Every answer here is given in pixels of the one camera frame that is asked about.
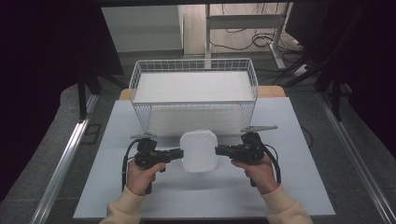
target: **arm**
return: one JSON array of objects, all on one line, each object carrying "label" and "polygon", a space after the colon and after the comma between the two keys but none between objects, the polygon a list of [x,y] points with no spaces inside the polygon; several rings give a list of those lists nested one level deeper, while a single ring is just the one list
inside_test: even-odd
[{"label": "arm", "polygon": [[134,160],[130,161],[126,188],[115,202],[108,204],[107,217],[100,224],[138,224],[141,218],[139,207],[145,198],[146,188],[155,180],[155,174],[164,167],[164,163],[158,163],[143,170],[134,164]]},{"label": "arm", "polygon": [[256,182],[257,190],[268,206],[268,221],[272,224],[310,224],[313,223],[300,203],[291,199],[282,186],[274,179],[271,160],[264,156],[255,165],[232,160],[232,164],[245,170],[247,177]]}]

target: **handheld controller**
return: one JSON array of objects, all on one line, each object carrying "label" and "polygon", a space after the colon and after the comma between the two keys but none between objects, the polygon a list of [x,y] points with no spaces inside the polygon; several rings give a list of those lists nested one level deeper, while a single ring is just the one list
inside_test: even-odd
[{"label": "handheld controller", "polygon": [[[132,148],[132,145],[137,142],[137,153],[134,155],[134,163],[147,170],[153,167],[155,164],[164,162],[169,163],[173,160],[181,159],[184,156],[183,150],[180,148],[170,149],[170,150],[155,150],[157,142],[149,138],[142,138],[134,140],[131,145],[129,145],[126,155],[124,156],[124,161],[122,165],[122,189],[126,184],[126,167],[128,163],[128,154]],[[148,185],[146,189],[146,194],[152,192],[152,183]]]},{"label": "handheld controller", "polygon": [[[232,160],[241,161],[247,164],[257,164],[264,156],[267,156],[272,161],[276,169],[276,181],[280,184],[280,169],[277,160],[268,150],[265,144],[262,143],[258,133],[245,133],[241,136],[243,145],[237,146],[218,146],[215,147],[216,154],[220,156],[227,156]],[[256,187],[256,183],[250,179],[251,187]]]}]

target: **white board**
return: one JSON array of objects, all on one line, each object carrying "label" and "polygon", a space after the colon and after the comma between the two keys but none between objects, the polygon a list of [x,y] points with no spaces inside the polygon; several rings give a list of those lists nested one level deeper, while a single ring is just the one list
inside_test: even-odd
[{"label": "white board", "polygon": [[248,72],[142,73],[134,103],[208,103],[254,101]]},{"label": "white board", "polygon": [[[277,125],[260,132],[264,144],[279,155],[282,185],[300,201],[310,216],[334,215],[318,169],[304,140],[290,99],[258,99],[251,125]],[[131,135],[142,133],[131,102],[117,101],[106,127],[90,176],[81,194],[74,218],[103,218],[106,206],[121,193],[121,165]],[[157,149],[179,146],[178,138],[159,138]],[[221,137],[219,144],[240,144],[239,137]],[[135,147],[131,156],[136,153]],[[264,217],[268,209],[259,192],[250,186],[243,170],[219,157],[218,167],[191,174],[181,161],[172,161],[157,174],[153,191],[142,204],[143,218],[235,218]]]}]

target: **gray floor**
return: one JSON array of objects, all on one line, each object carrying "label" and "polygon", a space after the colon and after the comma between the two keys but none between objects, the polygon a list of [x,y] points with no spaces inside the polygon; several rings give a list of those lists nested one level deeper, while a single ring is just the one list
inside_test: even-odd
[{"label": "gray floor", "polygon": [[[136,60],[180,57],[182,56],[132,57],[122,54],[120,59],[125,74],[131,74]],[[223,54],[214,55],[214,57],[249,57],[253,60],[255,68],[276,70],[270,53],[233,54],[233,56]],[[278,74],[277,72],[257,71],[258,80],[262,80],[262,85],[271,85],[275,78],[274,75]],[[124,83],[129,81],[128,76],[116,76],[115,78]],[[285,89],[298,120],[312,134],[313,138],[304,132],[307,144],[312,143],[310,148],[312,156],[337,214],[334,217],[313,217],[313,219],[315,223],[382,223],[381,216],[361,183],[319,102],[318,94],[313,89],[315,79],[316,77],[311,77],[292,88]],[[103,91],[98,99],[97,105],[99,106],[95,108],[90,127],[83,136],[47,223],[98,222],[98,220],[75,220],[72,216],[91,170],[101,137],[106,129],[109,113],[121,92],[121,88],[114,83],[102,78],[100,81]],[[391,172],[396,170],[395,160],[355,114],[346,97],[341,101],[341,116],[350,137],[359,149],[359,153],[395,208],[396,176]],[[28,223],[31,220],[77,121],[78,94],[77,87],[72,86],[63,92],[61,107],[47,135],[6,199],[1,202],[1,224]],[[90,134],[95,131],[98,132],[97,135]]]}]

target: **black curtain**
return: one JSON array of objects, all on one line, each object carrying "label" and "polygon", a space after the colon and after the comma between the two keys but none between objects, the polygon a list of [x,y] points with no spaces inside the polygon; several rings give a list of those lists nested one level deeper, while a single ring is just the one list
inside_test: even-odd
[{"label": "black curtain", "polygon": [[396,22],[390,1],[371,1],[340,55],[349,102],[396,158]]},{"label": "black curtain", "polygon": [[93,4],[2,1],[0,41],[3,200],[51,125],[62,91],[80,75],[95,77],[93,70],[121,75],[122,68]]}]

